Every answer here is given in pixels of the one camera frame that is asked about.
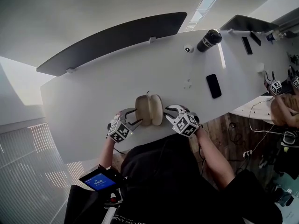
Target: brown object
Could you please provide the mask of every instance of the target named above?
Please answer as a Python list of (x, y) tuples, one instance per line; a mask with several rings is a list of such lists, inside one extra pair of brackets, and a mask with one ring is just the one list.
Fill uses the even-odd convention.
[(139, 96), (135, 102), (136, 119), (143, 119), (141, 125), (149, 126), (153, 124), (159, 126), (163, 120), (163, 105), (161, 98), (154, 94)]
[[(283, 94), (280, 97), (284, 101), (285, 106), (289, 108), (292, 116), (296, 117), (296, 122), (299, 122), (299, 114), (297, 113), (299, 112), (299, 96)], [(271, 103), (271, 119), (273, 123), (278, 126), (283, 126), (287, 124), (285, 117), (277, 103), (277, 100), (273, 100)]]

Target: smartphone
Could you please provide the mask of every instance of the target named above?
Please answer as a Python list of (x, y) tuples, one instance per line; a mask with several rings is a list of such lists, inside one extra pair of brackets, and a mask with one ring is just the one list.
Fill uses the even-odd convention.
[(250, 36), (259, 46), (261, 46), (261, 40), (258, 39), (258, 37), (253, 32), (250, 32)]
[(215, 74), (211, 74), (211, 75), (207, 76), (206, 81), (207, 81), (207, 84), (209, 85), (213, 99), (216, 99), (222, 95), (220, 86), (219, 86), (219, 83), (217, 80), (217, 76)]
[(250, 47), (250, 44), (249, 44), (249, 41), (248, 41), (247, 37), (242, 36), (242, 41), (243, 41), (243, 44), (245, 46), (247, 55), (252, 55), (252, 50), (251, 50), (251, 47)]

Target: ceiling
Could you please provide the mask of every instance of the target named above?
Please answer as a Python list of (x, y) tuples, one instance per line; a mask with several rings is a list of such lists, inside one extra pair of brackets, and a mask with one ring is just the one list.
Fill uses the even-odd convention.
[(249, 16), (267, 0), (216, 0), (193, 30), (220, 28), (235, 15)]
[(200, 1), (0, 0), (0, 56), (38, 67), (94, 33), (157, 14), (185, 11), (185, 28)]

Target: blue screen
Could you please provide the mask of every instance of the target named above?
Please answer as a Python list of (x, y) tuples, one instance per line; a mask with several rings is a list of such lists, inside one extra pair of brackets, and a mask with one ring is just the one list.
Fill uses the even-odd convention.
[(91, 179), (85, 181), (85, 183), (88, 184), (90, 187), (94, 188), (95, 190), (101, 190), (115, 184), (115, 182), (113, 182), (111, 179), (107, 178), (103, 174), (97, 174)]

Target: black bottle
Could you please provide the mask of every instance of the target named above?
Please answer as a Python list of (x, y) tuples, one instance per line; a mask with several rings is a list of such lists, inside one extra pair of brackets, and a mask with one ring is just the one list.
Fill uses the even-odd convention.
[(215, 30), (209, 30), (202, 40), (197, 44), (197, 49), (200, 52), (205, 52), (212, 46), (217, 45), (222, 41), (222, 36)]

